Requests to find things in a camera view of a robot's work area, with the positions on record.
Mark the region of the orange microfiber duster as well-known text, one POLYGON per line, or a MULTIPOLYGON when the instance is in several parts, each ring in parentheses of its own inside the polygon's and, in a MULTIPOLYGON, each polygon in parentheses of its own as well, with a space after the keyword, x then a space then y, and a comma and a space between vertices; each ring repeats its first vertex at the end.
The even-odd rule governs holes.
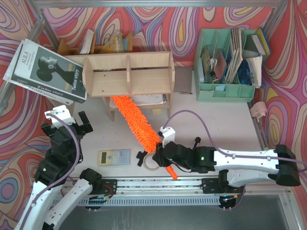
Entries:
POLYGON ((162 144, 161 139, 148 123, 137 104, 128 96, 111 96, 111 99, 144 150, 148 154, 157 153, 157 147, 162 144))

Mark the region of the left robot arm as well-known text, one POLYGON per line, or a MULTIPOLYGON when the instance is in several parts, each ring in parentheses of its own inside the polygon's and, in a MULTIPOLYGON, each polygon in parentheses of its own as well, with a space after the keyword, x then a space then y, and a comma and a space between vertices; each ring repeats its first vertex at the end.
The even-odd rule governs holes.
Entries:
POLYGON ((58 203, 52 204, 76 165, 83 161, 82 138, 93 131, 86 113, 81 111, 78 115, 81 125, 65 106, 45 113, 52 123, 43 124, 41 128, 50 137, 51 147, 38 165, 31 196, 17 230, 58 230, 86 196, 101 198, 106 203, 117 193, 116 179, 103 179, 101 174, 87 168, 70 191, 58 203))

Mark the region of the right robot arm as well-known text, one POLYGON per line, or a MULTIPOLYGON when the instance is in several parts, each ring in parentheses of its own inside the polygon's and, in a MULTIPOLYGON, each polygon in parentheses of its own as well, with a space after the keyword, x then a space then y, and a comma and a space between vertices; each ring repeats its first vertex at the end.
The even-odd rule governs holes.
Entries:
POLYGON ((285 145, 263 151, 226 153, 206 146, 191 149, 171 141, 165 146, 157 145, 153 160, 168 170, 176 165, 189 173, 218 172, 216 185, 220 193, 263 181, 291 187, 301 184, 295 155, 285 145))

